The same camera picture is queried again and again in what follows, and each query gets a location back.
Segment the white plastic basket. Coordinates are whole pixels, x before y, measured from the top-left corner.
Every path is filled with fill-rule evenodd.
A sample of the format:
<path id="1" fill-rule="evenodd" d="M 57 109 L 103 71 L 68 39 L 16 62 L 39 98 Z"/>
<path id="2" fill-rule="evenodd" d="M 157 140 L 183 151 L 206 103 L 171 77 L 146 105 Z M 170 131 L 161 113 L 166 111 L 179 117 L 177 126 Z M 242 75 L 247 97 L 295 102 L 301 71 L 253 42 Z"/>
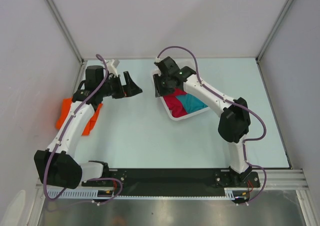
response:
<path id="1" fill-rule="evenodd" d="M 196 71 L 195 71 L 195 67 L 191 64 L 190 61 L 188 60 L 183 60 L 179 63 L 176 62 L 176 64 L 178 65 L 178 67 L 180 68 L 180 70 L 178 72 L 181 72 L 182 73 L 182 76 L 183 76 L 183 82 L 185 82 L 187 80 L 187 78 L 191 75 L 195 75 L 196 74 Z M 152 77 L 153 77 L 153 74 L 161 74 L 160 70 L 157 69 L 153 71 L 152 73 Z M 173 118 L 173 116 L 171 115 L 171 111 L 168 109 L 164 99 L 163 99 L 163 96 L 166 96 L 166 95 L 169 95 L 169 94 L 172 94 L 172 93 L 163 93 L 162 94 L 162 97 L 157 97 L 157 98 L 160 98 L 169 118 L 171 120 L 174 120 L 174 121 L 180 121 L 180 120 L 183 120 L 183 119 L 187 119 L 187 118 L 191 118 L 193 116 L 196 116 L 198 114 L 201 114 L 203 112 L 206 112 L 209 110 L 209 107 L 207 106 L 206 108 L 202 109 L 202 110 L 199 110 L 199 111 L 196 111 L 194 113 L 191 113 L 191 114 L 187 114 L 186 116 L 183 116 L 183 117 L 180 117 L 180 118 Z"/>

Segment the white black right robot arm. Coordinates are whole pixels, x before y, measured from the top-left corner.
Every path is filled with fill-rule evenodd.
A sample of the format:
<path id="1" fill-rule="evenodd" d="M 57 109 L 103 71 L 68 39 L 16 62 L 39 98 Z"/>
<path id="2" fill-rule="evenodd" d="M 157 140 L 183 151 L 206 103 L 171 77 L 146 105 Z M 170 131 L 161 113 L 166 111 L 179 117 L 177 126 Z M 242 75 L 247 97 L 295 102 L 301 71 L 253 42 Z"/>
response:
<path id="1" fill-rule="evenodd" d="M 161 66 L 156 63 L 158 73 L 153 74 L 155 96 L 163 97 L 180 89 L 205 103 L 219 117 L 218 133 L 228 143 L 230 153 L 231 182 L 243 186 L 249 180 L 252 166 L 244 153 L 244 142 L 251 124 L 247 102 L 237 100 L 220 92 L 197 75 L 192 68 L 185 66 Z"/>

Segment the teal t shirt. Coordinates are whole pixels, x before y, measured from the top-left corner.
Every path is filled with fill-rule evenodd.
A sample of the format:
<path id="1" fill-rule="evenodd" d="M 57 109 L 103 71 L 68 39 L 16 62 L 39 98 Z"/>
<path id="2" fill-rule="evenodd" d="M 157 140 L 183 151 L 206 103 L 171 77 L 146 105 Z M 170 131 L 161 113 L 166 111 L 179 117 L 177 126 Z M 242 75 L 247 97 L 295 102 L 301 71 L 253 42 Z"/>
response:
<path id="1" fill-rule="evenodd" d="M 191 94 L 178 95 L 176 98 L 181 102 L 187 114 L 194 113 L 207 107 L 207 105 Z"/>

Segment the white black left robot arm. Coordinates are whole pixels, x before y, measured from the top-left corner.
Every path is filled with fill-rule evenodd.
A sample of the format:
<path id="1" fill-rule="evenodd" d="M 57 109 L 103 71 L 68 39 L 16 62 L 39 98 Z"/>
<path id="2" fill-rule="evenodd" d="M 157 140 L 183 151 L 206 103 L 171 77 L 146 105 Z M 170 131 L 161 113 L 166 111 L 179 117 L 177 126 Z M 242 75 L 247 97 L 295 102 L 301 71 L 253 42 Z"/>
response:
<path id="1" fill-rule="evenodd" d="M 73 94 L 69 112 L 58 134 L 46 150 L 38 150 L 34 155 L 43 185 L 75 189 L 81 182 L 90 179 L 101 186 L 109 183 L 111 174 L 104 170 L 104 162 L 79 164 L 74 156 L 85 127 L 105 97 L 121 99 L 142 93 L 129 72 L 125 71 L 123 75 L 125 85 L 121 84 L 121 78 L 112 65 L 86 68 L 85 79 Z"/>

